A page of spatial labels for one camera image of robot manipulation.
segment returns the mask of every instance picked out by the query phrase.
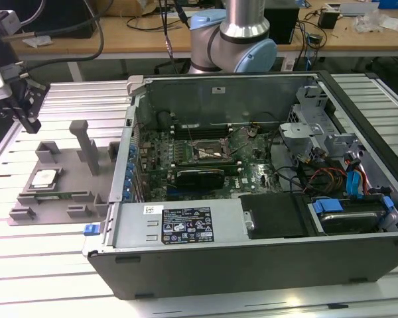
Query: black power supply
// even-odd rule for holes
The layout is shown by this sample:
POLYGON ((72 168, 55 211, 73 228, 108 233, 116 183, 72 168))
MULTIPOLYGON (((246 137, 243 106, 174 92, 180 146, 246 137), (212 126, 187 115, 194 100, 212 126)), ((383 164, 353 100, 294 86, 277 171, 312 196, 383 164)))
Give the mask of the black power supply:
POLYGON ((320 28, 334 29, 336 21, 338 20, 339 12, 322 10, 320 18, 318 18, 318 26, 320 28))

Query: wooden desk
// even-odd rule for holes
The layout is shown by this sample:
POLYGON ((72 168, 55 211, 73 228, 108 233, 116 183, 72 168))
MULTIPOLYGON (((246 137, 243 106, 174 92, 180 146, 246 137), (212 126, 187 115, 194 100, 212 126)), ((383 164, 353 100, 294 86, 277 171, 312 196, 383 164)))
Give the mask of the wooden desk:
MULTIPOLYGON (((300 19, 310 11, 321 8, 325 0, 311 0, 312 8, 301 9, 300 19)), ((390 17, 398 18, 398 10, 383 10, 390 17)), ((101 59, 131 58, 167 58, 166 46, 161 32, 143 32, 127 28, 127 17, 105 17, 101 20, 105 34, 105 46, 101 59)), ((318 17, 310 22, 317 23, 318 17)), ((398 56, 398 32, 385 29, 383 32, 358 33, 352 27, 353 18, 344 17, 336 23, 334 30, 327 30, 326 46, 319 56, 398 56)), ((138 27, 152 28, 162 25, 160 17, 147 17, 138 20, 138 27)), ((181 23, 169 31, 174 50, 174 57, 190 57, 190 32, 181 23)), ((321 32, 307 25, 308 32, 321 32)), ((96 32, 89 39, 55 38, 54 44, 40 48, 28 47, 23 42, 15 42, 13 47, 23 60, 47 60, 59 57, 88 56, 96 52, 99 45, 99 34, 96 32)), ((283 70, 292 70, 295 58, 302 47, 300 31, 296 30, 292 44, 279 45, 279 57, 284 57, 283 70)), ((74 81, 82 80, 77 63, 69 63, 74 81)))

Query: electronic device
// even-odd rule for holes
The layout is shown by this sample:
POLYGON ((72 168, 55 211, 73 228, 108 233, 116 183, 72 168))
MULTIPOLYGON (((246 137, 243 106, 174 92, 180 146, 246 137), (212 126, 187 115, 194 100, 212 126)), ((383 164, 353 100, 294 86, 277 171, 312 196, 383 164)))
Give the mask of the electronic device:
POLYGON ((340 13, 336 11, 321 10, 317 24, 320 28, 332 30, 338 21, 339 15, 340 13))
MULTIPOLYGON (((18 1, 0 0, 0 10, 14 10, 20 21, 23 21, 34 14, 38 9, 41 0, 18 1)), ((96 2, 91 1, 91 6, 96 11, 96 2)), ((73 0, 46 0, 41 15, 32 23, 23 27, 25 32, 52 30, 77 25, 91 18, 83 1, 73 0)), ((56 37, 64 38, 90 38, 96 25, 90 23, 78 30, 62 33, 56 37)))
POLYGON ((269 38, 276 44, 290 44, 298 14, 295 0, 266 0, 264 17, 270 22, 269 38))
POLYGON ((328 73, 127 90, 107 217, 85 231, 119 299, 374 282, 398 265, 398 157, 328 73))
POLYGON ((324 5, 329 11, 337 11, 345 17, 357 17, 368 12, 375 11, 379 7, 378 2, 348 2, 348 3, 326 3, 324 5))

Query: barcode sticker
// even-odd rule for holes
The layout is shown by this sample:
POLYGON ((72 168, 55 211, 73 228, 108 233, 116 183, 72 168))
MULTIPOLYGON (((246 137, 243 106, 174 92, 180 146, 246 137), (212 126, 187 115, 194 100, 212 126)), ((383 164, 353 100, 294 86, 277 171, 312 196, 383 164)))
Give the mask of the barcode sticker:
POLYGON ((163 205, 145 205, 143 214, 162 214, 163 205))

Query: label sticker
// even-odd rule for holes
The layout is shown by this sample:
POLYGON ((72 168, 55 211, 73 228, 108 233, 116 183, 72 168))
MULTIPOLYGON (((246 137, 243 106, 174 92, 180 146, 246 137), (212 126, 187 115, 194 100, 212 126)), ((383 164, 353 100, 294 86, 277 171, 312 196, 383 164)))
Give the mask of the label sticker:
POLYGON ((162 209, 162 243, 202 243, 214 241, 211 209, 162 209))
POLYGON ((212 88, 212 93, 213 94, 225 94, 226 93, 226 88, 225 87, 213 87, 212 88))
POLYGON ((143 214, 162 214, 163 205, 145 205, 143 214))

